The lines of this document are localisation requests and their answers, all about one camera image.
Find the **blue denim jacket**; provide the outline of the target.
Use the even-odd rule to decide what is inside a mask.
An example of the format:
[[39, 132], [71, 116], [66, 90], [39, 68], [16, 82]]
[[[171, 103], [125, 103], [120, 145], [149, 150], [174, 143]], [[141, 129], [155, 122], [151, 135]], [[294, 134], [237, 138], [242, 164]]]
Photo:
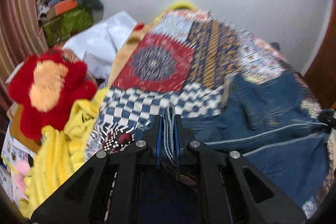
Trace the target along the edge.
[[303, 107], [306, 92], [291, 71], [263, 84], [237, 74], [224, 85], [219, 115], [184, 118], [195, 139], [238, 151], [298, 206], [322, 187], [329, 171], [326, 124]]

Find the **yellow fleece blanket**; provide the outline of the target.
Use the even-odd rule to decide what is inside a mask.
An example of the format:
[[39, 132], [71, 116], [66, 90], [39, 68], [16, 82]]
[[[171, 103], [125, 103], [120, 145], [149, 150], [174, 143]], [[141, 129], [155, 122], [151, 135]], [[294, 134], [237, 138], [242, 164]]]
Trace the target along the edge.
[[26, 198], [19, 200], [19, 210], [24, 217], [30, 218], [34, 210], [84, 164], [86, 143], [107, 92], [108, 88], [102, 88], [91, 100], [76, 100], [64, 129], [42, 128], [42, 146], [24, 178]]

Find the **pink soft toy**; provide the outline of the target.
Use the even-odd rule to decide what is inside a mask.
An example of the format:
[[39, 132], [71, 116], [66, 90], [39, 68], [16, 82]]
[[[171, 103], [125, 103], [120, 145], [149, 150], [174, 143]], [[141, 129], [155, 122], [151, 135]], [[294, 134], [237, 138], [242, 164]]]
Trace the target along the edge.
[[17, 173], [14, 175], [14, 184], [18, 188], [20, 198], [28, 200], [28, 197], [25, 195], [26, 183], [25, 177], [30, 171], [30, 165], [28, 161], [20, 160], [15, 164], [15, 170]]

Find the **red plush toy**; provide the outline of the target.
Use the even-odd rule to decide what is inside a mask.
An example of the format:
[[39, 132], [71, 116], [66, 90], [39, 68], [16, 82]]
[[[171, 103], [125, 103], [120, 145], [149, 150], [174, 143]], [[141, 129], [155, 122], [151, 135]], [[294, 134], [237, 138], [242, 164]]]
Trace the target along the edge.
[[86, 63], [59, 48], [27, 57], [8, 87], [10, 98], [23, 108], [20, 131], [33, 141], [41, 140], [44, 126], [62, 130], [74, 102], [90, 100], [96, 91]]

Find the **white plastic bag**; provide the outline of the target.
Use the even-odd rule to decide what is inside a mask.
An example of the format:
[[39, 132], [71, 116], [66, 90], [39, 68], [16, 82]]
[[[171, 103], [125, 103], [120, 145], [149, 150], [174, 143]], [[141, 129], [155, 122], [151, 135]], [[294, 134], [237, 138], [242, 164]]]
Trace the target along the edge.
[[118, 50], [137, 22], [121, 11], [70, 38], [63, 46], [87, 64], [96, 79], [107, 79]]

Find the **colourful patchwork bedspread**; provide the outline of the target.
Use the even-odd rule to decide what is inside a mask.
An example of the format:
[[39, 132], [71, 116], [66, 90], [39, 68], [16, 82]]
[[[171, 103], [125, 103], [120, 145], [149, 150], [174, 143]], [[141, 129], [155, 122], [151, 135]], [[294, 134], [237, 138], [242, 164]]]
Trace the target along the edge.
[[[176, 115], [184, 118], [221, 114], [224, 85], [237, 74], [263, 84], [291, 71], [306, 92], [303, 107], [311, 117], [322, 113], [310, 88], [272, 44], [206, 11], [177, 10], [163, 14], [139, 38], [130, 38], [130, 53], [112, 68], [112, 81], [87, 140], [85, 158], [97, 151], [121, 151], [163, 119], [160, 163], [176, 179], [194, 186], [193, 176], [178, 169], [173, 142]], [[318, 210], [334, 181], [333, 143], [327, 141], [329, 171], [322, 187], [300, 208], [308, 218]]]

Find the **striped brown curtain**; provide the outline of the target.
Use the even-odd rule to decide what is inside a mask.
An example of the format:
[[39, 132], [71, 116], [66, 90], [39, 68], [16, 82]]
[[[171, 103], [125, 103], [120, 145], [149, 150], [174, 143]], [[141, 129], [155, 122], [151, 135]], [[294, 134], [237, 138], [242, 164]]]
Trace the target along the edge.
[[28, 55], [47, 49], [38, 23], [37, 0], [1, 0], [1, 133], [6, 131], [12, 100], [5, 81]]

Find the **orange box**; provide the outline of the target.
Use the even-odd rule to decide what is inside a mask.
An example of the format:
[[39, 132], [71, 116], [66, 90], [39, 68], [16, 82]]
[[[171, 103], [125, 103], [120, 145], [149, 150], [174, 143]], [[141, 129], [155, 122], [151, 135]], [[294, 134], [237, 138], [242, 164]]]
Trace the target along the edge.
[[56, 16], [58, 16], [76, 7], [77, 7], [77, 0], [64, 0], [54, 5], [53, 9], [54, 9]]

